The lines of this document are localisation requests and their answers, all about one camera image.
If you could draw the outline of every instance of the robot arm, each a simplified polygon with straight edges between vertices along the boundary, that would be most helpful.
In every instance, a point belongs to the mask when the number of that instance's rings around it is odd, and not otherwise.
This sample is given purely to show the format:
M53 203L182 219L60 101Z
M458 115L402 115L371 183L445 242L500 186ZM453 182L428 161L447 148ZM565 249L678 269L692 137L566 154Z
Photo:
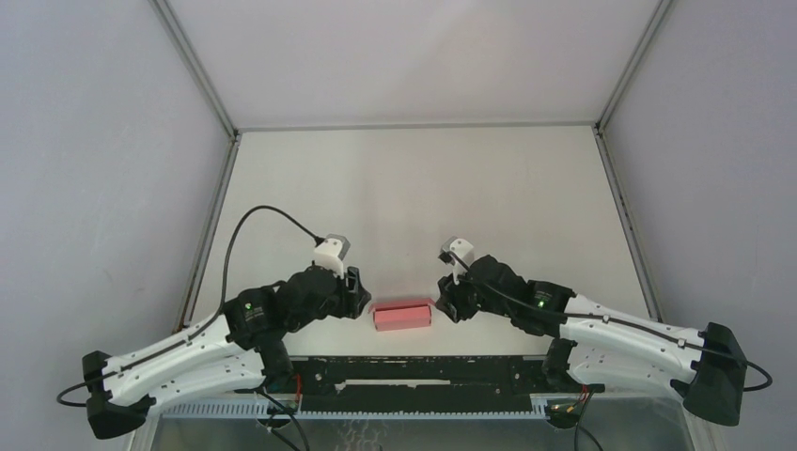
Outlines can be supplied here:
M83 358L88 421L99 439L140 427L150 414L199 397L284 383L292 366L283 336L327 316L357 318L370 301L349 242L330 235L313 264L288 282L250 288L217 314L141 350Z
M437 308L455 322L485 311L510 318L528 334L552 336L543 368L553 386L665 394L713 423L739 423L752 364L727 327L709 323L698 331L636 318L569 288L525 281L491 256L474 260L473 246L458 238L444 244L440 258L454 269L438 282Z

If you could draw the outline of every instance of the gray wall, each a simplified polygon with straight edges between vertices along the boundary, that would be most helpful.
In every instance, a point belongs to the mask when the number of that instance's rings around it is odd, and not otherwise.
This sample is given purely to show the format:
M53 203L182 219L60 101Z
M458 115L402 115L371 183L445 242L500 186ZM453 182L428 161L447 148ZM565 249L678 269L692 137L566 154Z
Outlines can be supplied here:
M678 2L606 135L666 319L730 326L774 375L734 450L797 440L795 24L793 0Z
M119 449L55 395L169 334L227 139L147 1L0 21L0 447Z

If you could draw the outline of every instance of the red box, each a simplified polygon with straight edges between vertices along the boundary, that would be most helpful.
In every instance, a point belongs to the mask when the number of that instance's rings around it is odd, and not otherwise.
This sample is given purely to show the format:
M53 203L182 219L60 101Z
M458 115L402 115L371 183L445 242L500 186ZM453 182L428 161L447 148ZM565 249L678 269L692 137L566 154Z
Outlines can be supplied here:
M429 327L433 304L430 298L401 299L375 303L368 313L373 312L374 325L379 332Z

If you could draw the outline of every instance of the white table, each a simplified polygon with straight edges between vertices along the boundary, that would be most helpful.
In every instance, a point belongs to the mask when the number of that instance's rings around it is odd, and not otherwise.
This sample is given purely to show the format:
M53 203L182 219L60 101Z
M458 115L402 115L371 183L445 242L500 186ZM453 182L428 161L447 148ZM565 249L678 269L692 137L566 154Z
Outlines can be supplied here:
M222 208L193 318L218 305L227 242L257 204L316 234L349 238L375 300L437 297L452 235L524 278L549 280L643 318L648 311L588 127L248 132ZM227 298L303 270L312 241L258 212L230 262ZM377 333L371 316L315 321L285 338L291 355L544 354L549 338L480 313L459 324Z

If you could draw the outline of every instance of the table surface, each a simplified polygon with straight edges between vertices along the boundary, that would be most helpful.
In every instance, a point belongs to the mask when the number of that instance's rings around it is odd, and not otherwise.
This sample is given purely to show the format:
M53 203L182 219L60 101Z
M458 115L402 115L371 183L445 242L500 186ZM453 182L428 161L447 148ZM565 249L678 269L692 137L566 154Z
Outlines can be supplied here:
M346 236L349 265L374 300L438 295L437 259L451 236L524 278L548 280L647 318L648 310L588 127L247 132L213 238L194 319L218 305L227 243L257 204L314 233ZM311 240L258 212L232 252L227 299L287 279ZM458 324L434 311L428 328L377 333L370 315L315 321L285 343L291 355L544 354L550 339L485 313Z

